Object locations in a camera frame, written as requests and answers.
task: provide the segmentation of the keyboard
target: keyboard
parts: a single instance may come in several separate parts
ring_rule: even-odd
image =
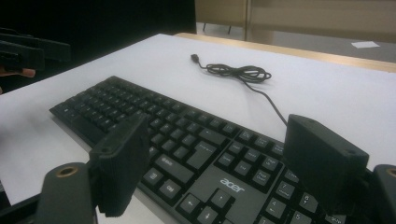
[[[50,112],[92,147],[146,113],[150,163],[138,187],[180,223],[352,223],[323,212],[282,163],[281,142],[124,79],[109,77]]]

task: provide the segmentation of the screw hole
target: screw hole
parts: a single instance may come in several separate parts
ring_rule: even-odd
[[[78,171],[78,168],[75,166],[69,166],[69,167],[65,167],[62,170],[58,171],[58,173],[56,173],[56,176],[58,177],[68,177],[70,175],[75,174]]]

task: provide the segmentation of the arrow key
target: arrow key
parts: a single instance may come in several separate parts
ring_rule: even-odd
[[[220,211],[226,212],[228,210],[228,207],[231,205],[233,198],[231,197],[230,194],[222,191],[221,189],[218,189],[213,195],[212,199],[210,202],[215,205]]]
[[[218,217],[218,213],[215,212],[211,207],[207,206],[204,208],[202,213],[198,216],[197,220],[200,224],[213,224]]]
[[[196,217],[201,201],[192,194],[189,194],[180,204],[178,211],[189,220]]]

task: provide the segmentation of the spacebar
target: spacebar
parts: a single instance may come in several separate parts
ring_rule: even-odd
[[[105,133],[102,132],[98,127],[85,120],[83,117],[77,117],[72,121],[72,128],[74,128],[77,133],[80,133],[83,137],[85,137],[87,143],[93,147],[95,146],[102,138],[105,137]]]

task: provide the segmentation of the enter key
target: enter key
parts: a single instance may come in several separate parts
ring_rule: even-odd
[[[204,141],[199,142],[194,149],[195,152],[187,160],[187,164],[195,171],[201,171],[210,162],[210,158],[215,154],[217,149]]]

